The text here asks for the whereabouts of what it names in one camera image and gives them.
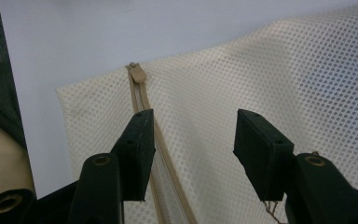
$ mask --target zipper pull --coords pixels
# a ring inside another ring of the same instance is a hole
[[[126,68],[136,83],[144,83],[146,81],[147,75],[138,63],[130,63]]]

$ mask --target zipper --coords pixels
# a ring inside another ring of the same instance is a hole
[[[146,91],[146,85],[145,82],[147,80],[147,74],[142,69],[141,65],[138,63],[130,63],[126,66],[128,70],[128,76],[130,80],[130,87],[131,87],[131,98],[132,98],[132,105],[135,112],[139,112],[144,109],[150,109],[150,103],[147,97],[147,91]],[[171,156],[168,152],[167,145],[164,141],[162,131],[158,126],[157,121],[154,121],[154,127],[155,127],[155,136],[156,136],[156,148],[158,149],[159,153],[161,154],[161,157],[165,163],[165,166],[168,170],[168,174],[172,180],[173,187],[175,190],[175,193],[177,194],[179,198],[179,203],[182,206],[187,221],[191,224],[196,224],[197,220],[194,216],[194,212],[191,209],[191,206],[188,202],[188,199],[185,195],[185,191],[183,190],[182,184],[179,181],[179,177],[176,173],[176,170],[173,166]],[[162,207],[160,204],[160,200],[158,199],[158,193],[157,193],[157,187],[156,182],[152,174],[150,175],[150,182],[151,187],[153,191],[153,197],[155,200],[155,206],[158,213],[158,222],[165,223],[163,220],[162,215]]]

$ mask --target white mesh fabric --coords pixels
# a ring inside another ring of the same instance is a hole
[[[274,223],[232,153],[238,108],[262,114],[295,143],[295,154],[318,150],[358,189],[358,6],[276,21],[225,45],[141,66],[199,223]],[[59,91],[75,174],[91,149],[74,143],[90,138],[82,122],[98,120],[96,130],[112,132],[131,117],[126,78],[121,69]],[[90,102],[84,91],[98,91],[98,80],[122,85]],[[86,108],[89,117],[78,119]],[[109,150],[112,135],[93,135],[101,146],[92,148]]]

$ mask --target white table surface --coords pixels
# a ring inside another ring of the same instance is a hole
[[[356,0],[0,0],[37,196],[73,181],[55,89]]]

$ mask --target perforated fabric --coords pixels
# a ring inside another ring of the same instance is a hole
[[[358,6],[276,21],[225,45],[141,66],[199,223],[275,222],[232,153],[238,108],[262,114],[295,143],[295,154],[318,150],[358,189]],[[78,175],[82,161],[109,150],[112,136],[121,134],[114,130],[131,117],[127,73],[121,69],[58,93]],[[282,205],[277,216],[286,220]]]

